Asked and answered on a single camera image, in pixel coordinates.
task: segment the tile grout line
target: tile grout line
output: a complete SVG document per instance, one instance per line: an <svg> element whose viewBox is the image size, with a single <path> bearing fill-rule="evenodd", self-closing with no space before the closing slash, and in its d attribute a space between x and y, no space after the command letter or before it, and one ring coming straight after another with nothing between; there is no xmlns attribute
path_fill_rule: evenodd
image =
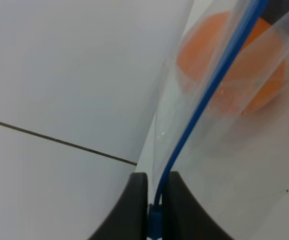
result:
<svg viewBox="0 0 289 240"><path fill-rule="evenodd" d="M23 129L23 128L20 128L20 127L17 127L17 126L13 126L13 125L10 125L10 124L7 124L7 123L3 123L1 121L0 121L0 126L6 127L6 128L9 128L9 129L13 129L13 130L25 133L25 134L33 135L33 136L36 136L36 137L39 137L39 138L42 138L42 139L46 139L46 140L49 140L49 141L52 141L52 142L55 142L55 143L58 143L58 144L67 145L67 146L70 146L70 147L73 147L73 148L76 148L76 149L80 149L80 150L83 150L83 151L86 151L86 152L89 152L89 153L97 154L97 155L100 155L100 156L103 156L103 157L106 157L106 158L109 158L109 159L112 159L112 160L116 160L116 161L119 161L119 162L122 162L122 163L125 163L125 164L137 166L137 163L135 163L133 161L129 161L129 160L117 157L117 156L112 156L110 154L106 154L106 153L103 153L103 152L100 152L100 151L96 151L96 150L93 150L93 149L90 149L90 148L87 148L87 147L84 147L84 146L79 146L79 145L76 145L76 144L73 144L73 143L70 143L70 142L62 141L62 140L59 140L59 139L56 139L56 138L53 138L53 137L50 137L50 136L46 136L46 135L43 135L43 134L40 134L40 133L36 133L34 131L29 131L29 130L26 130L26 129Z"/></svg>

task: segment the white tile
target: white tile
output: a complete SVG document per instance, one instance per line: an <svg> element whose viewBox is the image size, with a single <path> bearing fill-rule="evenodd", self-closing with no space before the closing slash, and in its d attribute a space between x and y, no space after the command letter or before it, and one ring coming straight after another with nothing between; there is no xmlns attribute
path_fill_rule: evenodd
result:
<svg viewBox="0 0 289 240"><path fill-rule="evenodd" d="M137 162L190 0L0 0L0 121Z"/></svg>
<svg viewBox="0 0 289 240"><path fill-rule="evenodd" d="M289 192L272 209L271 214L251 240L289 239Z"/></svg>
<svg viewBox="0 0 289 240"><path fill-rule="evenodd" d="M0 240L85 240L135 167L0 126Z"/></svg>

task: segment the orange ball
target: orange ball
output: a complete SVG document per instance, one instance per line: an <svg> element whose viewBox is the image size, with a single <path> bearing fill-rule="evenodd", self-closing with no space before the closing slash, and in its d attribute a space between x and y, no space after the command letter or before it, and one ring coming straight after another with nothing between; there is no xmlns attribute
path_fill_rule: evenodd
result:
<svg viewBox="0 0 289 240"><path fill-rule="evenodd" d="M229 16L228 12L210 16L184 42L176 60L177 66L182 71L179 81L184 91L188 90L188 78L197 83L203 79L221 36L226 30ZM241 50L243 51L270 27L269 23L260 18ZM256 88L255 82L261 78L263 71L282 48L283 42L279 35L273 34L268 44L264 42L246 56L237 58L211 99L212 108L216 108L221 114L241 112L242 104L246 101L244 96L248 95L247 91ZM243 114L264 107L279 93L284 84L285 68L286 63L283 61L244 108Z"/></svg>

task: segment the transparent plastic sheet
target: transparent plastic sheet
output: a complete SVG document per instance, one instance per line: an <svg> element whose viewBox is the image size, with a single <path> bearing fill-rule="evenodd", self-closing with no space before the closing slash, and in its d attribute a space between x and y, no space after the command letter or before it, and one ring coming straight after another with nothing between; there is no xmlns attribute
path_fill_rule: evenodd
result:
<svg viewBox="0 0 289 240"><path fill-rule="evenodd" d="M215 11L217 2L166 64L155 125L154 184L239 21L241 2L230 5L229 20L204 43L186 74L179 56L199 26L227 10ZM289 190L289 12L273 25L263 24L260 30L254 27L254 39L247 40L235 59L172 169L216 222L239 240L251 239ZM201 67L203 61L208 67Z"/></svg>
<svg viewBox="0 0 289 240"><path fill-rule="evenodd" d="M232 33L236 30L250 2L249 0L214 1L184 37L179 49L172 52L166 60L161 74L160 99L156 112L154 187L158 185L171 152L192 116ZM198 57L188 56L190 62L187 64L185 58L186 55L190 55L190 49L185 49L187 43L196 39L196 31L208 32L209 26L206 22L209 21L213 25L214 18L216 20L221 18L222 24L217 25L216 31L207 33L203 41L204 47L198 50ZM195 71L195 69L201 68L203 71Z"/></svg>

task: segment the blue plastic strip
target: blue plastic strip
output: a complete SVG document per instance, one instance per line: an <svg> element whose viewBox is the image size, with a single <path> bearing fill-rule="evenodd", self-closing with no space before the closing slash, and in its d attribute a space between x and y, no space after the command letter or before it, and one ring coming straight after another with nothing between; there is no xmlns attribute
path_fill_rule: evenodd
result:
<svg viewBox="0 0 289 240"><path fill-rule="evenodd" d="M191 132L195 128L199 118L204 112L206 106L208 105L210 99L217 90L219 84L223 80L239 51L243 47L247 37L255 26L258 18L265 10L268 0L251 0L246 13L242 17L236 31L233 33L220 61L211 77L210 85L207 87L201 101L197 104L197 107L185 128L182 136L180 137L175 149L173 150L169 161L162 173L160 178L157 191L154 197L154 207L159 208L159 202L162 195L163 187L168 179L171 168L173 167L175 161L177 160L182 148L184 147L186 141L188 140Z"/></svg>
<svg viewBox="0 0 289 240"><path fill-rule="evenodd" d="M161 206L155 209L151 204L149 206L147 237L152 240L163 237L163 211Z"/></svg>

